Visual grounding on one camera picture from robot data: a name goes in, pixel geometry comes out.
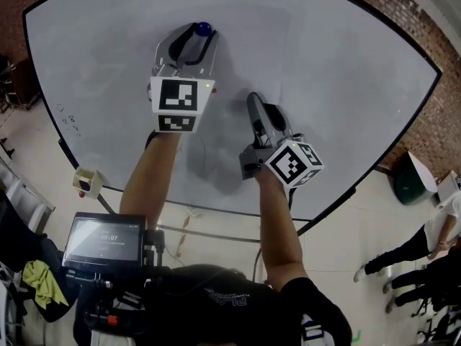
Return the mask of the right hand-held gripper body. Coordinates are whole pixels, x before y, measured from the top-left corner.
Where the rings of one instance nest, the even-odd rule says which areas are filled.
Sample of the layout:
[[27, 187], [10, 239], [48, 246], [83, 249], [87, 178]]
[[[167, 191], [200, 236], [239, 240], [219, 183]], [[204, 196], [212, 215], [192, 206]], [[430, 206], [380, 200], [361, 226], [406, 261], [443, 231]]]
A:
[[257, 136], [239, 155], [242, 177], [250, 179], [266, 166], [286, 188], [305, 185], [324, 163], [302, 133]]

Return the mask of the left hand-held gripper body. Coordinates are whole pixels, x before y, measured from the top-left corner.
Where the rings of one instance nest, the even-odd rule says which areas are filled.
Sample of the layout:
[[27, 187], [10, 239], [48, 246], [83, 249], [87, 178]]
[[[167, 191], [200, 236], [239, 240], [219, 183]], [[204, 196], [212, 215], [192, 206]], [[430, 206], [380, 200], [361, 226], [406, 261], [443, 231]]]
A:
[[181, 77], [172, 64], [156, 66], [148, 85], [154, 130], [196, 132], [214, 87], [212, 79]]

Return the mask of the black-framed whiteboard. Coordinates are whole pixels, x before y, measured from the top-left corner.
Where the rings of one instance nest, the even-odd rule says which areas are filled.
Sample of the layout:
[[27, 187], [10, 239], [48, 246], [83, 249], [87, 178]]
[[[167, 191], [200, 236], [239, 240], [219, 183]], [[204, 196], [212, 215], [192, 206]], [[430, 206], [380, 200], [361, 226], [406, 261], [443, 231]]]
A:
[[440, 79], [399, 26], [362, 0], [39, 0], [24, 34], [45, 104], [76, 165], [122, 190], [154, 116], [157, 45], [208, 22], [219, 34], [214, 93], [183, 135], [167, 200], [255, 216], [257, 186], [238, 156], [253, 139], [245, 99], [279, 105], [324, 170], [295, 192], [292, 216], [329, 212], [393, 147]]

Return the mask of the person's right forearm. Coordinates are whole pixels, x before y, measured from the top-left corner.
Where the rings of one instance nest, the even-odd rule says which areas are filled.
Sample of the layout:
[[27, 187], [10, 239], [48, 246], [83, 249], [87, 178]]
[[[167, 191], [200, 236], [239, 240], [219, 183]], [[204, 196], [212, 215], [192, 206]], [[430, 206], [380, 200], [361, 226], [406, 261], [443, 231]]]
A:
[[267, 167], [256, 173], [256, 181], [260, 199], [261, 254], [269, 284], [280, 292], [291, 280], [307, 276], [303, 251], [283, 184]]

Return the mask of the person's left forearm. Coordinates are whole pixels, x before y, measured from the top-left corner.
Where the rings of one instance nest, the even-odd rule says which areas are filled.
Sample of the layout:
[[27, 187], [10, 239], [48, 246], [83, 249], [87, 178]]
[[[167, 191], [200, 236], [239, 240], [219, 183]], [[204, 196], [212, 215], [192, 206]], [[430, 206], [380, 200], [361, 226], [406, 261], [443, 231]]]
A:
[[153, 133], [125, 186], [119, 213], [144, 216], [155, 229], [166, 201], [179, 133]]

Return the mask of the beige marker holder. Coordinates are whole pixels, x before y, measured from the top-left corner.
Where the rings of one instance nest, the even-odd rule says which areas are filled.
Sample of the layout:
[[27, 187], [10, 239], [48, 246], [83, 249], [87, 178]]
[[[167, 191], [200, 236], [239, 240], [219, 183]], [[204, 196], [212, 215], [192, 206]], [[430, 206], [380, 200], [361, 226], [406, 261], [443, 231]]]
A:
[[72, 186], [78, 194], [83, 191], [85, 198], [97, 200], [104, 181], [97, 170], [78, 167], [73, 175]]

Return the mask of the dark chair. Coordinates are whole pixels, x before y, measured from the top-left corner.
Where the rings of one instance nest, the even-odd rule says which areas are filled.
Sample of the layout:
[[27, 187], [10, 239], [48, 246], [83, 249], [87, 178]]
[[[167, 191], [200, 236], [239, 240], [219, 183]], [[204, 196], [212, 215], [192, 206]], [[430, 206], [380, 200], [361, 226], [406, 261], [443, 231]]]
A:
[[0, 55], [0, 112], [6, 106], [28, 111], [39, 97], [30, 60], [26, 58], [11, 63], [6, 56]]

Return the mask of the white box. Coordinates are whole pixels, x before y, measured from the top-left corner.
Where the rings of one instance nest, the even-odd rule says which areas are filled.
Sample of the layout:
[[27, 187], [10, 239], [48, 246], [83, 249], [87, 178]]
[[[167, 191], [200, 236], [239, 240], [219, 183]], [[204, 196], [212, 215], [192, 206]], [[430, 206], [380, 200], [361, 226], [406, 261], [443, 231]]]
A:
[[437, 195], [439, 197], [439, 202], [443, 203], [446, 200], [451, 200], [459, 192], [460, 188], [457, 183], [457, 173], [452, 170], [438, 184]]

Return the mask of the chest-mounted black monitor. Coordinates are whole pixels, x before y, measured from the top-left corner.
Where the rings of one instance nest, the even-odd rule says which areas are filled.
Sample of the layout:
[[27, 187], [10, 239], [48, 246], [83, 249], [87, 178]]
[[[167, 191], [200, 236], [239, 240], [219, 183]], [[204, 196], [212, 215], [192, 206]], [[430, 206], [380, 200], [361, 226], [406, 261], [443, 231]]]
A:
[[145, 231], [144, 216], [78, 212], [62, 266], [92, 273], [139, 270], [143, 266]]

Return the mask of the person's black shirt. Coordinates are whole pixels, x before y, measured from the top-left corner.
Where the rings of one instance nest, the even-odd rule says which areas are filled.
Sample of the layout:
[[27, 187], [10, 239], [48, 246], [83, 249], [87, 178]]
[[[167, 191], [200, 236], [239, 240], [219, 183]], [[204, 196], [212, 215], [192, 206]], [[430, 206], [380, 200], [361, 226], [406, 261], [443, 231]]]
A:
[[351, 346], [341, 309], [309, 278], [274, 290], [213, 265], [173, 269], [146, 293], [137, 346]]

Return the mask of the metal shelf rack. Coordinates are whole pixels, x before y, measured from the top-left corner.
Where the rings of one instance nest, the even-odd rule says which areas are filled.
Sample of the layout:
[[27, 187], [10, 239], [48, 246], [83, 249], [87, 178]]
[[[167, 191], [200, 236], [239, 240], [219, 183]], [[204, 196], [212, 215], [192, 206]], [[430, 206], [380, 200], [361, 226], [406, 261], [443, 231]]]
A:
[[31, 231], [41, 234], [55, 206], [32, 183], [0, 157], [0, 187]]

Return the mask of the black office chair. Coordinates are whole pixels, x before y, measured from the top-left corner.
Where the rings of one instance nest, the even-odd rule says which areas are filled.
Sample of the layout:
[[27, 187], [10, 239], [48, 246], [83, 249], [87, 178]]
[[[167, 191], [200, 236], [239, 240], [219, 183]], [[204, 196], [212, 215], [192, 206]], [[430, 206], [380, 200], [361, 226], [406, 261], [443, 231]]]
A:
[[412, 346], [461, 346], [461, 295], [446, 295], [431, 300], [434, 315], [445, 310], [435, 324], [434, 318], [426, 321], [426, 329], [417, 331], [416, 344]]

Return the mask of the yellow-green cloth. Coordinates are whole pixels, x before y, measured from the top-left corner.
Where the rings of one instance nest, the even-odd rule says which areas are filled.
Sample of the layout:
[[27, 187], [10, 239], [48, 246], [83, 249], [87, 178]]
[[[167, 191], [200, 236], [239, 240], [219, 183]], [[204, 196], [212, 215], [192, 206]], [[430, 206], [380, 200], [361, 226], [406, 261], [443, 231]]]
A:
[[22, 281], [35, 290], [35, 302], [40, 308], [46, 309], [51, 303], [69, 306], [50, 267], [43, 261], [27, 262]]

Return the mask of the black chest rig mount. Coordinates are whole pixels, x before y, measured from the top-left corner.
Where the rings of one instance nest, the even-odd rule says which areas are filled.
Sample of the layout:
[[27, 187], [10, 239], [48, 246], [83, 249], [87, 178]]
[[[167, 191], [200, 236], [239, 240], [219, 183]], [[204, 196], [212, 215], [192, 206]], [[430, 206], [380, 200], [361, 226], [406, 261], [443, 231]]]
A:
[[169, 269], [163, 266], [166, 248], [162, 230], [143, 233], [140, 261], [133, 267], [111, 262], [102, 273], [91, 269], [66, 269], [69, 285], [80, 287], [73, 323], [78, 346], [90, 346], [91, 333], [137, 339], [149, 330], [149, 290], [159, 287]]

